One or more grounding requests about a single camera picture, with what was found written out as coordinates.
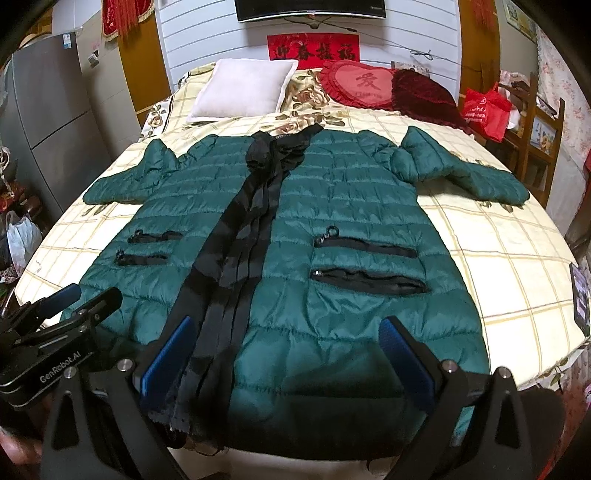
red bag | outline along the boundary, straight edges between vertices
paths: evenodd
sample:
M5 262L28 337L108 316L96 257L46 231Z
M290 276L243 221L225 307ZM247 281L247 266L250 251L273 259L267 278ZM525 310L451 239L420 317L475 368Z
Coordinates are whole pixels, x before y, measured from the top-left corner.
M511 102L498 92L496 83L486 93L469 89L466 91L466 102L462 117L470 122L470 127L485 138L501 143L509 123Z

refrigerator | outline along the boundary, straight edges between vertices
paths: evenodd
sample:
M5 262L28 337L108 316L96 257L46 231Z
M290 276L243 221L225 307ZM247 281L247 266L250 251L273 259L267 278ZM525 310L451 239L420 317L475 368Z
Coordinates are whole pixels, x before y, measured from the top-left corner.
M6 77L0 137L16 179L56 222L112 162L90 108L76 34L46 36L18 50Z

red heart pillow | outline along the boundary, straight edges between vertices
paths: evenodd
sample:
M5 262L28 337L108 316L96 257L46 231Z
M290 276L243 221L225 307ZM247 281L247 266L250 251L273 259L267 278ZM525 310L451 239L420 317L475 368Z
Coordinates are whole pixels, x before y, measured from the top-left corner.
M358 61L339 60L320 72L324 91L343 105L392 110L394 71Z

screw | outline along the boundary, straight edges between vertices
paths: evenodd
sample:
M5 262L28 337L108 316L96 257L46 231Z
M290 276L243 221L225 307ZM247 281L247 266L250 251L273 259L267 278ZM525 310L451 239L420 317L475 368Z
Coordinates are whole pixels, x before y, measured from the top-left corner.
M457 363L455 363L453 360L444 360L441 362L441 367L449 374L457 371Z
M497 371L503 378L511 378L511 370L509 370L507 367L499 367Z
M120 372L127 372L131 370L132 366L134 366L134 363L129 358L124 358L117 362L117 370Z
M74 375L76 375L77 371L78 370L76 369L76 367L68 367L64 370L64 377L72 378Z

curtain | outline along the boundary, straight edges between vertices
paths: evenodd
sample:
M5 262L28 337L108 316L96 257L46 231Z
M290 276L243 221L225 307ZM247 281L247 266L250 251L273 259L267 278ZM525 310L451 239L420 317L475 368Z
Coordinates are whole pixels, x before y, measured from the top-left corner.
M565 101L564 129L546 211L566 234L587 184L585 159L591 150L591 108L550 39L538 28L540 95L556 110Z

